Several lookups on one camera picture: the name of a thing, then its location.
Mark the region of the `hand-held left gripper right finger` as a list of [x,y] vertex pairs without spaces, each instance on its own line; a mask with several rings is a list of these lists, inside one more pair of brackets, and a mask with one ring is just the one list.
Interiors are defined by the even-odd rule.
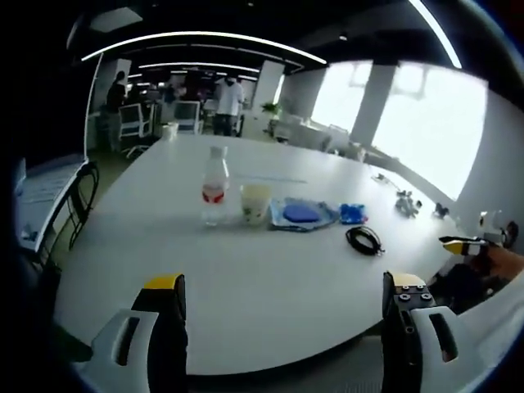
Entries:
[[459,392],[463,389],[463,328],[436,305],[425,282],[409,273],[383,274],[384,392]]

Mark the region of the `person's right hand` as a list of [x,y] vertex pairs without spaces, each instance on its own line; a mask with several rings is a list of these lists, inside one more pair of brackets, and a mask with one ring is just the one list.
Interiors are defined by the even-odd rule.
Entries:
[[501,246],[483,246],[471,260],[472,266],[484,276],[512,281],[523,271],[523,255]]

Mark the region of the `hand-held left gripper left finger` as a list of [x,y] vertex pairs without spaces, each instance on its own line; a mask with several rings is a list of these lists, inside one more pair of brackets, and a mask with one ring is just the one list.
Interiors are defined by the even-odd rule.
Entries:
[[187,344],[184,276],[153,278],[93,339],[92,385],[97,392],[186,392]]

